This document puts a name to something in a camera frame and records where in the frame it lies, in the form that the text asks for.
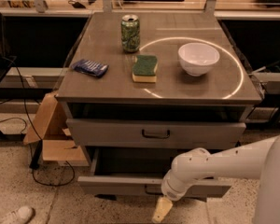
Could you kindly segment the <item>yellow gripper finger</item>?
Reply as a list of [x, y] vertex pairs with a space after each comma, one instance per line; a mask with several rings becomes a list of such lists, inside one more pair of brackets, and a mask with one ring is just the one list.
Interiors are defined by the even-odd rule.
[[155, 211], [152, 216], [153, 223], [161, 223], [173, 207], [173, 203], [167, 197], [160, 197], [157, 201]]

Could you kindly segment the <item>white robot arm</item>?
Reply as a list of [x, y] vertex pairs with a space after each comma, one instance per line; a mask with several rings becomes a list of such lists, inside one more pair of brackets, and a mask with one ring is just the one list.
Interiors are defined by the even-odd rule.
[[161, 182], [162, 196], [152, 221], [162, 222], [173, 202], [207, 177], [257, 179], [253, 224], [280, 224], [280, 134], [215, 154], [199, 147], [176, 156]]

